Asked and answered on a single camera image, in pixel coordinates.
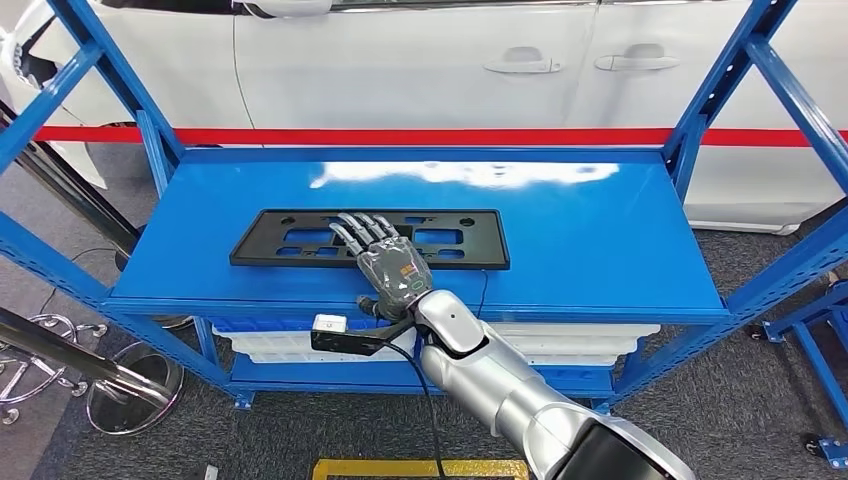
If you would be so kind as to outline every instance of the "red stripe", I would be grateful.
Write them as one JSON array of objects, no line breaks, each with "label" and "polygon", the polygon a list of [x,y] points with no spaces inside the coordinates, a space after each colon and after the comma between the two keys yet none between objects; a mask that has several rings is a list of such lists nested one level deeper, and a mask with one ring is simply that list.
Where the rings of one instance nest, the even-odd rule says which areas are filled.
[{"label": "red stripe", "polygon": [[[486,130],[283,130],[177,128],[189,145],[660,145],[670,128],[573,128]],[[840,132],[848,140],[848,130]],[[35,140],[140,143],[135,127],[42,127]],[[799,130],[710,129],[703,145],[807,147]]]}]

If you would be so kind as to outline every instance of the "white storage bin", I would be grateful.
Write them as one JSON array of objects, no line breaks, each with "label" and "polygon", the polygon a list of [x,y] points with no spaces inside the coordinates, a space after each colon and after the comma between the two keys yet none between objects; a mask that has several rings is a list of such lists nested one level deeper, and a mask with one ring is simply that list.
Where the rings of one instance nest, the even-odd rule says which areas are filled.
[{"label": "white storage bin", "polygon": [[[374,355],[319,352],[312,350],[309,330],[296,332],[218,332],[215,335],[229,338],[233,351],[250,356],[253,363],[318,363],[318,362],[403,362],[401,354],[383,348]],[[393,344],[412,354],[415,346],[415,329],[404,332]]]},{"label": "white storage bin", "polygon": [[[496,332],[527,357],[532,365],[610,366],[619,355],[636,350],[639,337],[656,333],[659,325],[490,323]],[[233,350],[254,363],[398,362],[404,358],[384,348],[370,357],[312,350],[310,332],[218,332],[233,342]],[[412,353],[415,330],[394,343]]]},{"label": "white storage bin", "polygon": [[615,364],[619,355],[636,350],[639,337],[660,331],[659,325],[584,323],[490,323],[532,365]]}]

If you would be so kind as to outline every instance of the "floor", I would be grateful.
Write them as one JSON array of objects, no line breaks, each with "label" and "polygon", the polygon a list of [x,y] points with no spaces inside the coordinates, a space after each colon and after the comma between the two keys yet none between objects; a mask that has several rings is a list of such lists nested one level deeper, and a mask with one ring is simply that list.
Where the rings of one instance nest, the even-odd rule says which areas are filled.
[{"label": "floor", "polygon": [[[108,147],[97,161],[110,184],[109,199],[132,221],[143,223],[155,193],[141,152]],[[68,255],[106,245],[16,167],[0,177],[0,207]],[[720,290],[728,292],[798,236],[699,232],[698,240]],[[108,253],[91,253],[80,264],[104,281],[115,277]],[[0,304],[22,314],[35,313],[49,294],[41,282],[7,262],[0,262],[0,282]],[[820,281],[780,307],[804,304],[823,288]],[[48,311],[76,322],[96,320],[62,297]],[[848,383],[848,356],[826,326],[814,333]],[[191,330],[179,335],[194,342]],[[108,355],[131,341],[113,329],[98,349]],[[491,438],[449,399],[437,399],[436,405],[445,457],[516,458],[509,445]],[[183,479],[207,463],[220,467],[224,480],[303,479],[319,458],[431,455],[425,404],[416,396],[262,394],[252,411],[241,412],[229,398],[190,377],[175,411],[133,438],[94,432],[84,402],[69,400],[62,389],[49,389],[20,409],[17,424],[0,427],[0,477],[5,480]],[[659,438],[701,479],[844,477],[801,447],[805,432],[846,435],[792,342],[775,346],[737,332],[615,413]]]}]

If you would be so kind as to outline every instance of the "blue metal rack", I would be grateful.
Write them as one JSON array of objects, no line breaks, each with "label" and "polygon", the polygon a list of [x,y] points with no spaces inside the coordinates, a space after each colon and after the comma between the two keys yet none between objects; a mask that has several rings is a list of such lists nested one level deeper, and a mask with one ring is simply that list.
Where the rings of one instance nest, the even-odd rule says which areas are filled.
[{"label": "blue metal rack", "polygon": [[[450,202],[453,208],[498,209],[512,268],[435,273],[440,288],[454,290],[483,319],[685,327],[647,358],[641,347],[630,354],[617,378],[609,368],[540,367],[556,388],[590,398],[598,408],[632,395],[848,258],[848,211],[842,211],[721,298],[682,209],[701,137],[752,64],[848,189],[848,147],[768,44],[793,0],[752,2],[668,142],[657,149],[185,148],[86,0],[48,1],[81,49],[0,134],[0,167],[96,67],[135,117],[162,199],[113,289],[3,214],[0,252],[243,408],[264,390],[415,391],[413,373],[399,363],[260,365],[240,354],[227,372],[219,367],[209,321],[195,324],[198,353],[148,316],[302,322],[318,312],[355,316],[353,299],[369,293],[355,270],[229,265],[229,251],[262,208],[432,209]],[[399,162],[409,168],[397,170]],[[473,178],[445,181],[428,170],[452,162],[464,162]],[[505,184],[520,176],[496,172],[480,184],[473,165],[491,162],[514,162],[521,172],[536,173]],[[523,165],[528,162],[545,165]],[[622,272],[622,266],[623,273],[611,278],[608,272]]]},{"label": "blue metal rack", "polygon": [[[810,328],[826,321],[836,334],[842,347],[848,351],[848,282],[834,282],[825,295],[775,322],[763,322],[765,337],[772,343],[782,343],[784,336],[795,333],[795,338],[810,359],[813,371],[821,381],[825,393],[842,423],[848,428],[848,399],[839,386],[828,362],[819,350]],[[822,456],[831,467],[848,469],[848,445],[827,437],[811,438],[807,444],[811,453]]]}]

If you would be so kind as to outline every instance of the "robot finger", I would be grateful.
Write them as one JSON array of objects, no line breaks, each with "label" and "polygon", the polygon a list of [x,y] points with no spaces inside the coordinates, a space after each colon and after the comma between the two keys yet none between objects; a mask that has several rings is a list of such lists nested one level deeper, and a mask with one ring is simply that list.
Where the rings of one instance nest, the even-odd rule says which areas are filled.
[{"label": "robot finger", "polygon": [[356,233],[356,236],[359,237],[360,240],[362,240],[366,247],[374,243],[374,237],[372,237],[371,234],[368,233],[367,228],[363,227],[362,224],[360,224],[358,221],[356,221],[355,218],[353,218],[353,215],[349,213],[339,213],[339,218],[344,220],[345,223],[347,223],[350,228],[353,229],[353,231]]},{"label": "robot finger", "polygon": [[353,254],[354,257],[362,253],[362,245],[360,245],[359,242],[356,241],[356,238],[354,238],[353,235],[351,235],[350,232],[348,232],[343,226],[338,223],[331,223],[330,230],[336,232],[336,234],[341,237],[342,241],[345,242],[345,245],[347,245],[347,248],[350,249],[350,253]]},{"label": "robot finger", "polygon": [[373,215],[373,218],[377,221],[377,223],[382,225],[387,232],[389,232],[389,235],[391,235],[392,238],[400,236],[397,230],[395,230],[395,226],[392,225],[388,220],[386,220],[386,217],[382,215]]},{"label": "robot finger", "polygon": [[365,215],[362,212],[354,213],[353,216],[362,220],[362,223],[364,223],[365,226],[368,227],[369,230],[371,230],[374,236],[377,237],[377,240],[382,240],[386,238],[386,232],[384,232],[383,229],[380,228],[380,225],[378,225],[377,222],[371,220],[371,217]]}]

